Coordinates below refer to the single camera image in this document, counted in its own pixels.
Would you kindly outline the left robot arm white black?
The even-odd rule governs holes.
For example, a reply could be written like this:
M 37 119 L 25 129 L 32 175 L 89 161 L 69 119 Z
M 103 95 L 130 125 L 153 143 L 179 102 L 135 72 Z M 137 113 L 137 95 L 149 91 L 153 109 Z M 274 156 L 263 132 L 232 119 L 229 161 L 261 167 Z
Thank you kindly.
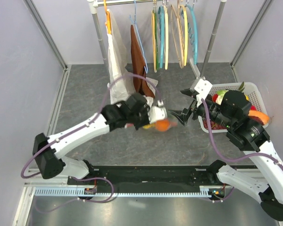
M 81 144 L 107 134 L 126 124 L 136 129 L 149 124 L 150 107 L 147 100 L 139 93 L 134 93 L 126 101 L 106 105 L 99 114 L 65 130 L 46 137 L 38 134 L 34 139 L 33 154 L 43 179 L 50 179 L 59 174 L 77 178 L 83 185 L 90 185 L 94 180 L 92 165 L 86 160 L 66 157 L 66 154 Z

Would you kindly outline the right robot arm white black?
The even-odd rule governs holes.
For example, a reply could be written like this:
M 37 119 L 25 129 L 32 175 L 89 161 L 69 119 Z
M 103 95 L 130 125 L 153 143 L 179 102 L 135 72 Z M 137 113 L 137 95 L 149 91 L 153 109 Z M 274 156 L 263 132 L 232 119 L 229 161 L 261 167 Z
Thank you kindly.
M 205 117 L 226 127 L 226 136 L 240 151 L 244 159 L 250 158 L 264 176 L 266 182 L 236 171 L 228 162 L 236 159 L 221 157 L 207 168 L 207 181 L 211 185 L 230 185 L 256 200 L 271 218 L 283 221 L 283 162 L 277 155 L 270 136 L 261 123 L 249 117 L 251 102 L 242 92 L 229 90 L 221 104 L 194 99 L 189 108 L 171 110 L 171 114 L 185 125 L 190 116 L 194 119 Z

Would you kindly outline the orange fruit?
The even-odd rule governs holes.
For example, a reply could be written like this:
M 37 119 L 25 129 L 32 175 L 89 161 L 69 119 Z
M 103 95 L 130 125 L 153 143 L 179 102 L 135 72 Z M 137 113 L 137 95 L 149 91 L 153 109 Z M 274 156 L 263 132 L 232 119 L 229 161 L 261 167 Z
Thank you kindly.
M 168 119 L 155 122 L 155 129 L 160 132 L 168 131 L 171 127 L 171 123 Z

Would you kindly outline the clear zip top bag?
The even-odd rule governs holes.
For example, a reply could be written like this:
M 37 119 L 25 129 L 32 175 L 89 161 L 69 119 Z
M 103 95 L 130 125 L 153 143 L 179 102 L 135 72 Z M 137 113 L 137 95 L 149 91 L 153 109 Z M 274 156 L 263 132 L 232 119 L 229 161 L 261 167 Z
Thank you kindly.
M 134 127 L 135 130 L 155 129 L 166 132 L 177 126 L 177 120 L 165 108 L 153 107 L 130 115 L 125 121 L 125 127 Z

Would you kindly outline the yellow lemon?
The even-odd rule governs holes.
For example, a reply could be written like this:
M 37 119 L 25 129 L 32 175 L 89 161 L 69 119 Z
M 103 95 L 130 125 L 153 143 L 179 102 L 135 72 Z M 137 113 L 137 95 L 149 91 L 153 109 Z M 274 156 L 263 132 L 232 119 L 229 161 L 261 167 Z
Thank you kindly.
M 149 124 L 149 125 L 145 125 L 142 127 L 143 129 L 151 129 L 151 128 L 155 128 L 155 124 Z

